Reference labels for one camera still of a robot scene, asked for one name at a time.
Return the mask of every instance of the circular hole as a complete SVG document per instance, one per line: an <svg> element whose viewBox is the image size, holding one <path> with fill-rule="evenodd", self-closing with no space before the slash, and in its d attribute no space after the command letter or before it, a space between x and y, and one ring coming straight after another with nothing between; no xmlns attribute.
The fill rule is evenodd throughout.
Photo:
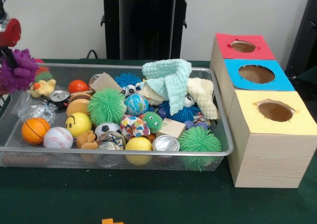
<svg viewBox="0 0 317 224"><path fill-rule="evenodd" d="M241 77L257 84L265 84L274 80L273 72L260 65L246 65L239 69Z"/></svg>
<svg viewBox="0 0 317 224"><path fill-rule="evenodd" d="M244 41L234 41L230 45L236 51L243 52L243 53L251 53L251 52L254 52L254 50L256 49L255 45L249 42L244 42Z"/></svg>
<svg viewBox="0 0 317 224"><path fill-rule="evenodd" d="M293 110L287 105L278 101L266 101L258 105L260 112L273 121L288 121L293 116Z"/></svg>

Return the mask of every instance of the wall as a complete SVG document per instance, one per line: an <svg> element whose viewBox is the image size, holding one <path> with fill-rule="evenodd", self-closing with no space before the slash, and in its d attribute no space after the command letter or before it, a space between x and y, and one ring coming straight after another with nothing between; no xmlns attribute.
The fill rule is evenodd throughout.
<svg viewBox="0 0 317 224"><path fill-rule="evenodd" d="M307 0L187 0L181 57L209 60L215 32L262 34L285 67ZM35 57L106 56L100 27L103 0L8 0L6 11L22 24L18 48Z"/></svg>

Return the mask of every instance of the basketball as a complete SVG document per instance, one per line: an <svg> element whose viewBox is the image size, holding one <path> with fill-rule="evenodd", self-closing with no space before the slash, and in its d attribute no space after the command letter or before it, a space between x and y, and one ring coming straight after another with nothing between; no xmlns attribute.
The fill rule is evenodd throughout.
<svg viewBox="0 0 317 224"><path fill-rule="evenodd" d="M27 120L22 125L22 137L31 145L39 145L43 142L46 132L50 129L50 125L45 119L34 117Z"/></svg>

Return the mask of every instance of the baseball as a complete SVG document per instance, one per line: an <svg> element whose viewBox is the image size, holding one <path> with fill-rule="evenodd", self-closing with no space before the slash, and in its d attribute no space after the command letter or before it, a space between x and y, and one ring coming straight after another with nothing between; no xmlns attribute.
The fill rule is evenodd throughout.
<svg viewBox="0 0 317 224"><path fill-rule="evenodd" d="M45 134L43 145L46 148L70 149L73 145L73 137L67 129L53 127Z"/></svg>

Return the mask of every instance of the blue patterned ball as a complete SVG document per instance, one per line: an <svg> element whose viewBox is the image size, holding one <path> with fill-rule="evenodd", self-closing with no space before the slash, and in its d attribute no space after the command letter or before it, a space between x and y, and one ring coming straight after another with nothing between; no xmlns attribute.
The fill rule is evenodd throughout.
<svg viewBox="0 0 317 224"><path fill-rule="evenodd" d="M126 98L124 104L127 106L127 114L140 116L149 110L149 102L139 94L132 94Z"/></svg>

